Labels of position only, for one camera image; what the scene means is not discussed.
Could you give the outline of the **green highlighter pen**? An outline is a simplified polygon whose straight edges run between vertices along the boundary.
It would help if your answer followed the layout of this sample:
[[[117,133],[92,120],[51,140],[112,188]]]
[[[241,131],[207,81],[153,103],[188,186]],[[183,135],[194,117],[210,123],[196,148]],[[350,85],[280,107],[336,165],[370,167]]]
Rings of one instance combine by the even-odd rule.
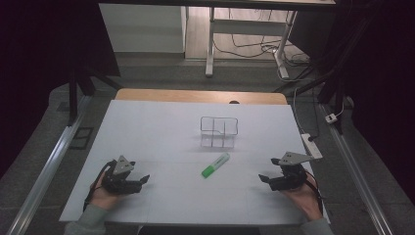
[[[222,165],[224,165],[229,159],[230,159],[230,155],[228,153],[223,153],[218,159],[216,159],[212,164],[207,166],[202,171],[202,177],[208,178],[215,171],[217,171]]]

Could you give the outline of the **clear plastic organizer box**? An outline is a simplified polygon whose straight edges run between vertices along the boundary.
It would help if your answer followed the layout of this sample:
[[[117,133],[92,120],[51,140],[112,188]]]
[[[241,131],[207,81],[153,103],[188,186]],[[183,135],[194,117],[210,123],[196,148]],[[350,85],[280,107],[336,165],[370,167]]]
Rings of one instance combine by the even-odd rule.
[[[201,146],[233,148],[239,133],[239,121],[234,117],[201,117]]]

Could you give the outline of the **person's left hand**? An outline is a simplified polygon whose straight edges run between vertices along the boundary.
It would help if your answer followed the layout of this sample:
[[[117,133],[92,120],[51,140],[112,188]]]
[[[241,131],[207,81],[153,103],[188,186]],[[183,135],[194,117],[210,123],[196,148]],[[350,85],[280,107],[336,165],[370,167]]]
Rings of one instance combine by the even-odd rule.
[[[110,211],[117,203],[123,198],[122,195],[112,194],[102,187],[102,179],[104,173],[102,173],[96,183],[91,185],[92,196],[89,200],[90,205],[94,205],[103,210]]]

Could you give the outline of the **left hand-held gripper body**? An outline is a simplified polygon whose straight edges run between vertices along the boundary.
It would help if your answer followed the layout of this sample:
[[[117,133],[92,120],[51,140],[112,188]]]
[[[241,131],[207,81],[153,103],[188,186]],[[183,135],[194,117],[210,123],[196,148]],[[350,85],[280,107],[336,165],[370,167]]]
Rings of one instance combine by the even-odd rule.
[[[131,165],[124,156],[120,156],[117,161],[111,161],[110,168],[102,179],[102,187],[117,195],[139,193],[142,185],[136,185],[135,181],[127,180],[127,176],[133,169],[134,165]]]

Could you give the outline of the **white cabinet panel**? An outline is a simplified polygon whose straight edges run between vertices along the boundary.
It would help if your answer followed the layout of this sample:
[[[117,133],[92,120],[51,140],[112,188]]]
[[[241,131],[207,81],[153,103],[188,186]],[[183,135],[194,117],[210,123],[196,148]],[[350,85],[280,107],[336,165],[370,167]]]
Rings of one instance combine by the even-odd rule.
[[[104,3],[99,7],[116,52],[185,52],[185,7]]]

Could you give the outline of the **white power strip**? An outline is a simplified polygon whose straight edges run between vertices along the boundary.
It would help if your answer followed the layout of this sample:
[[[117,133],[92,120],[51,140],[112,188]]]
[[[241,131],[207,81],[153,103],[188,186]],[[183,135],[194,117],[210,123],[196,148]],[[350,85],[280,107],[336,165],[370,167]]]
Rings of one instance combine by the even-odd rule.
[[[314,142],[314,139],[312,136],[308,133],[304,133],[301,136],[302,142],[307,149],[308,153],[314,158],[314,159],[322,159],[323,156],[318,149],[317,145]]]

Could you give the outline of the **aluminium rail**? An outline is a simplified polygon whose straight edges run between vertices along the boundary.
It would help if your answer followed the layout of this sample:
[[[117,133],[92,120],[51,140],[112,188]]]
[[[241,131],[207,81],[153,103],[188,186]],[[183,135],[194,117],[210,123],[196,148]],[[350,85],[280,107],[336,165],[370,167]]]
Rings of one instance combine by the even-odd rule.
[[[91,100],[91,96],[83,96],[80,99],[76,107],[78,116],[74,119],[72,125],[65,127],[6,235],[24,235],[26,232],[69,148],[69,143],[85,116]]]
[[[325,163],[319,167],[318,175],[327,173],[324,184],[328,193],[340,196],[340,201],[348,202],[348,205],[344,204],[344,208],[350,212],[346,219],[355,221],[362,233],[372,230],[376,235],[393,235],[392,228],[344,137],[325,120],[322,125],[323,136],[317,140],[317,145],[323,148]]]

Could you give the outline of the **white table cover sheet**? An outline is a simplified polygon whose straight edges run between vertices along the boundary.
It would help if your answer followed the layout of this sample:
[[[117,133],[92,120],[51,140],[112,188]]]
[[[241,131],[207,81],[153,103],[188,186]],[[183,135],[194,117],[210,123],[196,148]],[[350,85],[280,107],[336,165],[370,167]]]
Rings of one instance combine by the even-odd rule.
[[[201,144],[203,117],[235,118],[238,134],[230,159],[209,177],[203,170],[221,150]],[[148,182],[110,213],[114,222],[157,225],[301,224],[301,211],[261,182],[281,170],[272,159],[303,153],[288,105],[111,101],[87,160],[61,215],[81,216],[90,183],[109,161],[135,163],[130,179]]]

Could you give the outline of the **black floor frame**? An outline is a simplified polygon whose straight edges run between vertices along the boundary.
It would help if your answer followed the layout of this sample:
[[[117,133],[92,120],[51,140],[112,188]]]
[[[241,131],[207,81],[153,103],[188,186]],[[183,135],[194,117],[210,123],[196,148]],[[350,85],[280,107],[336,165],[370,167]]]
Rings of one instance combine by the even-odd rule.
[[[79,127],[73,136],[69,147],[73,150],[86,150],[92,137],[93,127]]]

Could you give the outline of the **white desk frame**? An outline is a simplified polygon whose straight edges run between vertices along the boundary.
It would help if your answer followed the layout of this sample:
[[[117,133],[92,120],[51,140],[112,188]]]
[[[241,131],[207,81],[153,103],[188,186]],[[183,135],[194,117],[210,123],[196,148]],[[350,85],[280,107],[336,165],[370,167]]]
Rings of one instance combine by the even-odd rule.
[[[208,45],[207,45],[207,63],[206,63],[206,77],[213,75],[213,52],[214,43],[213,38],[218,34],[242,34],[242,35],[263,35],[263,36],[279,36],[281,38],[277,49],[272,51],[272,55],[277,64],[278,72],[281,78],[288,79],[289,74],[283,61],[283,53],[287,44],[294,20],[296,11],[289,11],[287,19],[281,22],[260,22],[260,21],[243,21],[230,19],[216,19],[215,9],[209,9],[209,29],[208,29]]]

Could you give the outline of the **black tripod stand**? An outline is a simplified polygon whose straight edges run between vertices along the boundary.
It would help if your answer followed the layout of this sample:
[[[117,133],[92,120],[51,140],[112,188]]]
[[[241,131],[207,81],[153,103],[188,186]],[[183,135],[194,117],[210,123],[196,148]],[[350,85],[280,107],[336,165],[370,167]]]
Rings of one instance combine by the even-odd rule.
[[[68,126],[75,124],[80,111],[78,110],[77,100],[77,88],[80,88],[81,92],[85,96],[93,96],[96,88],[93,84],[92,78],[96,77],[100,81],[109,85],[114,90],[118,91],[122,86],[112,80],[109,76],[87,66],[77,66],[69,74],[69,122]]]
[[[336,120],[327,121],[327,123],[333,125],[340,134],[343,133],[342,113],[344,111],[345,95],[345,78],[343,73],[345,72],[346,62],[353,51],[355,43],[359,40],[359,30],[360,26],[355,26],[351,32],[348,32],[338,43],[337,48],[326,56],[326,58],[328,58],[334,52],[337,53],[335,62],[332,64],[329,71],[315,78],[306,85],[296,88],[288,94],[289,97],[295,99],[299,94],[311,90],[318,85],[323,85],[317,96],[317,101],[319,104],[328,104],[332,98],[335,98],[333,115],[336,117]]]

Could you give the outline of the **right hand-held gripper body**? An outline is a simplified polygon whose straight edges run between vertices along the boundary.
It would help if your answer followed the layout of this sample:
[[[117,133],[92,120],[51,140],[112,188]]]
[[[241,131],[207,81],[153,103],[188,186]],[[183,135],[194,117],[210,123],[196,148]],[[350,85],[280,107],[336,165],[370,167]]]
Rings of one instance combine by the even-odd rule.
[[[276,177],[277,184],[275,186],[269,185],[271,190],[284,191],[301,187],[307,178],[302,163],[313,161],[314,158],[309,155],[287,152],[280,160],[279,166],[283,175]]]

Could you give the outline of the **person's right hand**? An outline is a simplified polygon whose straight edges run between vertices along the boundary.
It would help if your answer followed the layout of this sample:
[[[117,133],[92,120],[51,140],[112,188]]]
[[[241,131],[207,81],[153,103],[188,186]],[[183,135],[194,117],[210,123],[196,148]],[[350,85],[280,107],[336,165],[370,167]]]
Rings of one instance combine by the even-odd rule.
[[[323,217],[320,210],[320,197],[315,178],[309,172],[301,187],[291,190],[284,190],[282,194],[288,197],[297,208],[304,214],[308,221]]]

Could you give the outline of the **dark curtain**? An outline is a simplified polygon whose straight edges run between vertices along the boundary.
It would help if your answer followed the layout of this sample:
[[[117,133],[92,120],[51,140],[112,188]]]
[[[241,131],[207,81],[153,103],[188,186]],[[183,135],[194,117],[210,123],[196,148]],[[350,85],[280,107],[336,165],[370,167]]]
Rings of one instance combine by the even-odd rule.
[[[334,46],[357,21],[373,20],[345,65],[352,121],[415,205],[415,0],[335,0]]]
[[[100,0],[0,0],[0,177],[77,69],[119,75]]]

